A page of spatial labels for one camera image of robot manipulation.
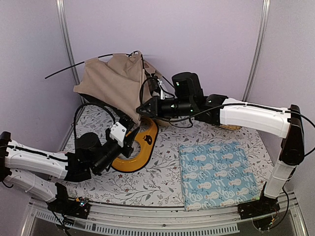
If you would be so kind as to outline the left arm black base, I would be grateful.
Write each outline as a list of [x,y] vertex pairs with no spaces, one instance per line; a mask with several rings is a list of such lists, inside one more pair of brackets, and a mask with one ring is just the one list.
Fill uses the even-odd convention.
[[55,186],[57,193],[55,194],[55,199],[47,203],[48,209],[63,216],[87,219],[91,208],[89,199],[83,197],[71,199],[65,186],[57,182]]

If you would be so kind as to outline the beige fabric pet tent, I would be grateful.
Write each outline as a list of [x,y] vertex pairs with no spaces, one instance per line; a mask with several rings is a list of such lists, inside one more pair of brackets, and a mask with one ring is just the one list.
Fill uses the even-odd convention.
[[107,62],[98,58],[85,61],[83,79],[73,91],[119,109],[139,125],[140,115],[136,108],[140,106],[139,92],[146,79],[141,57],[137,53],[130,57],[114,54]]

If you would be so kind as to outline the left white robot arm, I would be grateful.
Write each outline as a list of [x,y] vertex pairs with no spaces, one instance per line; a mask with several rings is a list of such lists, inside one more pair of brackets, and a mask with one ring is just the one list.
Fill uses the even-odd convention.
[[0,135],[0,179],[10,181],[47,203],[68,202],[67,188],[38,177],[46,174],[68,182],[82,182],[109,169],[119,156],[130,157],[139,129],[130,131],[116,122],[106,129],[106,143],[89,132],[75,140],[75,152],[47,152],[22,145],[10,132]]

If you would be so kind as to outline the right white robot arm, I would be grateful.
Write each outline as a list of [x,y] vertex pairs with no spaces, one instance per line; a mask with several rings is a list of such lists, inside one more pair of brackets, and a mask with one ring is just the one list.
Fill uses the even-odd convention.
[[157,77],[148,77],[140,87],[137,113],[169,122],[179,122],[179,118],[193,118],[216,126],[241,126],[282,138],[278,161],[261,193],[264,200],[276,199],[306,156],[299,107],[291,105],[289,108],[275,108],[238,101],[225,95],[205,96],[198,75],[191,72],[174,75],[172,83],[174,96],[161,98],[155,95],[145,98],[146,85],[150,91],[163,92],[158,86]]

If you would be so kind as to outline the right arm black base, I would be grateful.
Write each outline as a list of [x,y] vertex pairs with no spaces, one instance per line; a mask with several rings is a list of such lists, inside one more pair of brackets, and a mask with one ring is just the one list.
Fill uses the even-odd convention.
[[259,200],[237,205],[241,219],[252,219],[254,227],[260,231],[268,231],[275,222],[280,206],[277,199],[261,197]]

